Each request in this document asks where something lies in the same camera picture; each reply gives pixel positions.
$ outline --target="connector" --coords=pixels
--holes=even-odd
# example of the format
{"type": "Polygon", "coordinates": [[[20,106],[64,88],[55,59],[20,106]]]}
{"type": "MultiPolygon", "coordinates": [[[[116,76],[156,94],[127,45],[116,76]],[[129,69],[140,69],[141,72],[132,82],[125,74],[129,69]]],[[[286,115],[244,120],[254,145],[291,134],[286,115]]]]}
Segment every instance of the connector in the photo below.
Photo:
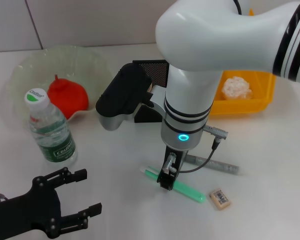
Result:
{"type": "Polygon", "coordinates": [[[176,154],[171,152],[168,156],[168,158],[166,159],[163,167],[162,167],[162,170],[165,174],[169,174],[169,171],[171,171],[171,166],[172,164],[176,161],[176,154]]]}
{"type": "Polygon", "coordinates": [[[224,131],[222,129],[219,129],[219,128],[216,128],[216,127],[213,127],[213,126],[205,125],[203,127],[203,131],[205,131],[207,133],[210,133],[211,135],[213,135],[213,136],[215,136],[216,138],[219,138],[219,139],[226,140],[226,138],[228,136],[227,131],[224,131]]]}
{"type": "Polygon", "coordinates": [[[212,150],[215,151],[217,149],[217,147],[219,146],[220,142],[221,142],[221,139],[218,137],[215,137],[213,140],[213,143],[212,143],[212,147],[211,147],[212,150]]]}

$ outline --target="black stripe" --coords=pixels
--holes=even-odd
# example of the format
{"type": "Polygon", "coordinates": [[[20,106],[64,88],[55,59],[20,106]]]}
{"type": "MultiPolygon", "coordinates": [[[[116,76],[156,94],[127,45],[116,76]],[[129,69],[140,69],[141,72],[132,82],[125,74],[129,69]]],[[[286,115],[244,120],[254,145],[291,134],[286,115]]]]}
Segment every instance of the black stripe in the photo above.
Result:
{"type": "Polygon", "coordinates": [[[282,76],[283,78],[286,77],[287,66],[288,66],[288,63],[289,63],[289,59],[290,59],[292,50],[293,50],[293,48],[294,48],[294,46],[295,46],[295,44],[296,44],[296,41],[297,41],[297,37],[294,39],[293,44],[292,44],[292,48],[290,49],[289,56],[288,56],[288,58],[287,58],[287,61],[286,61],[285,67],[284,67],[284,72],[283,72],[283,76],[282,76]]]}
{"type": "Polygon", "coordinates": [[[193,131],[182,131],[182,130],[179,130],[179,129],[171,126],[166,120],[164,120],[164,122],[168,126],[168,128],[170,128],[172,131],[179,133],[179,134],[195,134],[195,133],[199,132],[200,130],[202,130],[205,126],[205,125],[203,125],[200,128],[193,130],[193,131]]]}
{"type": "Polygon", "coordinates": [[[166,112],[172,119],[176,120],[176,121],[179,122],[179,123],[183,123],[183,124],[196,124],[196,123],[199,123],[199,122],[205,120],[205,119],[208,117],[208,115],[209,115],[209,112],[208,112],[208,114],[206,114],[204,117],[199,118],[199,119],[197,119],[197,120],[185,120],[185,119],[182,119],[182,118],[179,118],[179,117],[173,115],[173,114],[169,111],[169,109],[166,107],[165,104],[164,104],[164,109],[165,109],[165,112],[166,112]]]}
{"type": "Polygon", "coordinates": [[[170,110],[171,112],[173,112],[173,113],[175,113],[175,114],[177,114],[177,115],[179,115],[179,116],[181,116],[181,117],[185,117],[185,118],[197,118],[197,117],[201,117],[201,116],[205,115],[207,112],[209,112],[210,109],[211,109],[211,107],[212,107],[212,105],[214,104],[214,103],[212,103],[211,106],[210,106],[207,110],[205,110],[204,112],[196,113],[196,114],[187,114],[187,113],[183,113],[183,112],[180,112],[180,111],[178,111],[178,110],[175,110],[175,109],[168,103],[168,101],[167,101],[166,98],[164,99],[164,102],[166,103],[167,107],[169,108],[169,110],[170,110]]]}
{"type": "Polygon", "coordinates": [[[297,80],[297,75],[298,75],[298,71],[300,68],[300,42],[299,45],[295,51],[291,66],[290,66],[290,70],[289,70],[289,75],[288,78],[292,81],[296,81],[297,80]]]}
{"type": "Polygon", "coordinates": [[[275,60],[273,63],[272,73],[277,76],[281,76],[281,69],[284,63],[284,59],[288,50],[289,43],[291,38],[297,28],[297,25],[300,21],[300,4],[296,8],[294,14],[292,15],[288,26],[285,29],[284,35],[282,37],[278,52],[276,53],[275,60]]]}

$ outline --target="cable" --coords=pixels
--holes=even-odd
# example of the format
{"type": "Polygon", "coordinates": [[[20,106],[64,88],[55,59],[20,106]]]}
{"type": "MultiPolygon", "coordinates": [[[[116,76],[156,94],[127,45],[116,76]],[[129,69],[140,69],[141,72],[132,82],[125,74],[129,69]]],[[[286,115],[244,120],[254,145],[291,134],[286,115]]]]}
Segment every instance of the cable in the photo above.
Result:
{"type": "Polygon", "coordinates": [[[201,168],[203,168],[211,159],[212,155],[214,154],[215,150],[218,148],[219,144],[221,142],[221,138],[219,137],[215,137],[214,140],[213,140],[213,144],[212,144],[212,151],[209,155],[209,157],[206,159],[206,161],[204,163],[202,163],[200,166],[196,167],[195,169],[192,169],[192,170],[186,170],[186,171],[178,171],[178,174],[188,174],[188,173],[193,173],[201,168]]]}
{"type": "Polygon", "coordinates": [[[193,172],[203,168],[210,161],[210,159],[211,159],[212,155],[214,154],[214,152],[215,152],[215,149],[211,151],[211,153],[210,153],[209,157],[207,158],[207,160],[204,163],[202,163],[200,166],[196,167],[195,169],[179,171],[178,173],[179,174],[188,174],[188,173],[193,173],[193,172]]]}
{"type": "Polygon", "coordinates": [[[234,1],[236,8],[238,9],[238,14],[242,15],[240,3],[238,2],[238,0],[233,0],[233,1],[234,1]]]}

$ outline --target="green marker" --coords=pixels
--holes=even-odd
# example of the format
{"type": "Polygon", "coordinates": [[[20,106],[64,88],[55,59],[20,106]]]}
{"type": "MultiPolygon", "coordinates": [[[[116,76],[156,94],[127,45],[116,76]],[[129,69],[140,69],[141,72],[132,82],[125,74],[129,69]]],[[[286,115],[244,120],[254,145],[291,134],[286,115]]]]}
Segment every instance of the green marker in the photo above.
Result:
{"type": "MultiPolygon", "coordinates": [[[[147,175],[149,178],[157,181],[159,174],[159,171],[157,169],[148,166],[144,169],[141,168],[140,171],[147,175]]],[[[188,198],[191,198],[192,200],[195,200],[198,203],[203,203],[206,200],[206,196],[204,194],[177,180],[174,182],[173,190],[187,196],[188,198]]]]}

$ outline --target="white wall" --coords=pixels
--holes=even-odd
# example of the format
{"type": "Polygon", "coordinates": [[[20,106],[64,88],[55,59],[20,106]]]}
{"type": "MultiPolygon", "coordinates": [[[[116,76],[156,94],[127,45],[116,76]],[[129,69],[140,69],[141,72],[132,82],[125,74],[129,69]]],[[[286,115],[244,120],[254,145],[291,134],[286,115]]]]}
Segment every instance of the white wall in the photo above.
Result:
{"type": "Polygon", "coordinates": [[[0,0],[0,52],[39,49],[24,0],[0,0]]]}
{"type": "MultiPolygon", "coordinates": [[[[154,43],[157,20],[175,1],[27,0],[44,48],[154,43]]],[[[261,14],[288,2],[251,0],[251,7],[261,14]]],[[[0,0],[0,51],[32,49],[40,44],[25,0],[0,0]]]]}
{"type": "Polygon", "coordinates": [[[155,42],[159,17],[176,0],[27,0],[44,48],[155,42]]]}

